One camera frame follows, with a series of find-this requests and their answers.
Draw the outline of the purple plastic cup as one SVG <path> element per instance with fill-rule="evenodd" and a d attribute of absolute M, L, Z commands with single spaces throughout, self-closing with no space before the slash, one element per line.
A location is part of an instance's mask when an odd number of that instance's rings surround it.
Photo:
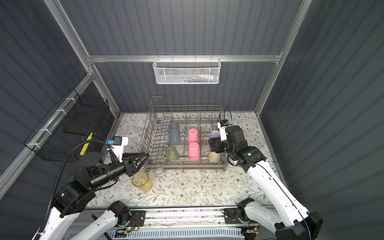
<path fill-rule="evenodd" d="M 209 136 L 209 140 L 208 140 L 209 147 L 211 146 L 211 139 L 219 138 L 220 136 L 221 135 L 220 135 L 220 131 L 219 130 L 211 131 L 210 136 Z"/>

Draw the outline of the beige plastic cup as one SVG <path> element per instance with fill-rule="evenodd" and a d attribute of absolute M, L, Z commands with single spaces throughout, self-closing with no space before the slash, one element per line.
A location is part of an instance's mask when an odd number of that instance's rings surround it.
<path fill-rule="evenodd" d="M 209 152 L 208 160 L 210 163 L 219 163 L 221 161 L 221 153 Z"/>

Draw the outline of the yellow transparent cup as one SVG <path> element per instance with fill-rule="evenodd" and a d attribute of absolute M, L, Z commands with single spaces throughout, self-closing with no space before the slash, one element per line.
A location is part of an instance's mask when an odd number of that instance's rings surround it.
<path fill-rule="evenodd" d="M 152 181 L 146 171 L 139 171 L 132 177 L 132 184 L 144 193 L 152 190 Z"/>

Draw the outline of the pink plastic cup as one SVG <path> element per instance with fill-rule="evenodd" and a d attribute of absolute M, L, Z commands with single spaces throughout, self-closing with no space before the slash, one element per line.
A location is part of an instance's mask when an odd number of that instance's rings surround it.
<path fill-rule="evenodd" d="M 190 129 L 188 132 L 188 144 L 190 143 L 199 143 L 199 132 L 197 129 Z"/>
<path fill-rule="evenodd" d="M 199 161 L 201 159 L 201 149 L 197 142 L 191 142 L 188 148 L 188 158 L 192 161 Z"/>

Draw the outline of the green transparent cup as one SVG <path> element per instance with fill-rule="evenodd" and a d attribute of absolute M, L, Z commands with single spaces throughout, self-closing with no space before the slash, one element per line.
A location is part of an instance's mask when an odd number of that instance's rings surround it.
<path fill-rule="evenodd" d="M 180 156 L 175 147 L 168 147 L 165 150 L 166 161 L 170 165 L 178 165 L 180 161 Z"/>

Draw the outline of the blue transparent cup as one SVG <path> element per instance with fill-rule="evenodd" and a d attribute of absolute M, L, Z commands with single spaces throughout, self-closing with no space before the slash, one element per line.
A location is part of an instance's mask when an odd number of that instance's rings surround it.
<path fill-rule="evenodd" d="M 169 145 L 172 147 L 181 144 L 180 125 L 178 123 L 169 124 Z"/>

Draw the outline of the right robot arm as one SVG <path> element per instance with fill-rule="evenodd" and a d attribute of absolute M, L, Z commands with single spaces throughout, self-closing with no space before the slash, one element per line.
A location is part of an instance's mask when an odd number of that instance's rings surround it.
<path fill-rule="evenodd" d="M 226 153 L 228 162 L 241 167 L 252 177 L 276 211 L 259 205 L 252 198 L 237 203 L 237 216 L 243 223 L 255 221 L 275 234 L 277 240 L 315 240 L 323 219 L 317 212 L 309 212 L 286 188 L 272 170 L 265 156 L 247 141 L 229 143 L 220 138 L 209 139 L 213 153 Z"/>

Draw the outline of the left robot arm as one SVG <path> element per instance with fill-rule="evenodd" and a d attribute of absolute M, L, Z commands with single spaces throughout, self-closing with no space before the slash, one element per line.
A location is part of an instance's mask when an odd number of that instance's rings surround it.
<path fill-rule="evenodd" d="M 80 157 L 80 170 L 71 181 L 59 188 L 59 181 L 69 158 L 79 148 L 94 142 L 106 148 L 112 162 L 104 164 L 100 153 L 86 153 Z M 35 240 L 62 238 L 88 203 L 96 197 L 98 191 L 112 188 L 122 175 L 132 177 L 140 172 L 149 158 L 150 154 L 145 152 L 125 153 L 122 137 L 114 137 L 107 142 L 86 140 L 74 147 L 59 169 L 45 216 L 33 238 Z"/>

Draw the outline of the floral table mat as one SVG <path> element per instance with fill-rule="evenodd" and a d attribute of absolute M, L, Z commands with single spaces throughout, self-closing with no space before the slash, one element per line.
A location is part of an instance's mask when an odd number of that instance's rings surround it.
<path fill-rule="evenodd" d="M 261 150 L 280 178 L 279 167 L 276 168 L 256 114 L 234 112 L 232 115 L 234 123 L 243 129 L 248 144 Z M 129 138 L 125 152 L 136 152 L 140 148 L 146 118 L 144 113 L 121 115 L 115 135 Z M 150 192 L 144 193 L 134 187 L 132 178 L 123 175 L 112 188 L 97 192 L 87 207 L 107 207 L 118 200 L 139 207 L 230 206 L 247 197 L 260 205 L 271 204 L 262 188 L 240 167 L 228 165 L 225 171 L 160 170 L 148 173 L 153 184 Z"/>

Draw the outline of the yellow brush in basket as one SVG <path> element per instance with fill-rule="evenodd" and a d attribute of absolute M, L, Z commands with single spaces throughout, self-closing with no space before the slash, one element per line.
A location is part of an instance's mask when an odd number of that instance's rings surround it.
<path fill-rule="evenodd" d="M 92 140 L 93 136 L 94 136 L 94 133 L 91 132 L 90 135 L 87 137 L 87 141 Z M 90 143 L 86 143 L 86 144 L 83 145 L 83 147 L 81 149 L 81 152 L 80 152 L 80 156 L 83 156 L 87 152 L 89 144 Z"/>

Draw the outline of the items in white basket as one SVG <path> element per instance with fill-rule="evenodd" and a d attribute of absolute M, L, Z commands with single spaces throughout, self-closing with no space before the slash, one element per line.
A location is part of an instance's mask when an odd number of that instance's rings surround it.
<path fill-rule="evenodd" d="M 219 76 L 217 75 L 210 75 L 210 74 L 204 74 L 204 75 L 192 75 L 192 76 L 185 76 L 181 79 L 179 79 L 180 82 L 183 83 L 209 83 L 209 84 L 216 84 L 219 82 Z"/>

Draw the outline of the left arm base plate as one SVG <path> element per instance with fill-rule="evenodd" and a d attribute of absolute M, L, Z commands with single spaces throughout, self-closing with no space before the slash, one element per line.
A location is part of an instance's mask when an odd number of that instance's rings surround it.
<path fill-rule="evenodd" d="M 143 227 L 146 219 L 146 211 L 131 210 L 130 213 L 124 213 L 122 217 L 118 217 L 118 223 L 115 227 L 120 228 L 139 228 Z"/>

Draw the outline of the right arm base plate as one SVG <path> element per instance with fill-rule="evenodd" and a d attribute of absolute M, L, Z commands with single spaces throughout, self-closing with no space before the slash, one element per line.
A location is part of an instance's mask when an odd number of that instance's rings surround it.
<path fill-rule="evenodd" d="M 221 210 L 221 213 L 224 215 L 225 223 L 227 225 L 239 225 L 239 224 L 251 224 L 259 225 L 260 223 L 253 220 L 244 220 L 241 219 L 237 208 L 224 208 Z"/>

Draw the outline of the aluminium mounting rail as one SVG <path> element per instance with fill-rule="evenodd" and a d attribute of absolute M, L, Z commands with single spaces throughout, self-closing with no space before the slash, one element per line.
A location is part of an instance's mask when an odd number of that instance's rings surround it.
<path fill-rule="evenodd" d="M 283 221 L 282 215 L 272 205 L 260 206 L 250 203 L 251 209 L 241 219 L 260 223 L 263 227 L 273 226 Z M 204 207 L 174 207 L 174 208 L 134 208 L 131 210 L 146 211 L 144 229 L 154 228 L 197 228 L 197 227 L 243 227 L 247 224 L 227 225 L 221 210 L 237 208 L 237 206 L 204 206 Z"/>

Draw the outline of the white mesh wall basket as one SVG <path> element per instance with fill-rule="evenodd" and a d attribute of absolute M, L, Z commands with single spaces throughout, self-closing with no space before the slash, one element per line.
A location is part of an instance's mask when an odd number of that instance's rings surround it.
<path fill-rule="evenodd" d="M 210 74 L 219 76 L 220 82 L 221 67 L 222 63 L 220 60 L 208 62 L 153 61 L 155 80 L 160 85 L 213 85 L 212 83 L 183 83 L 179 79 L 185 76 Z"/>

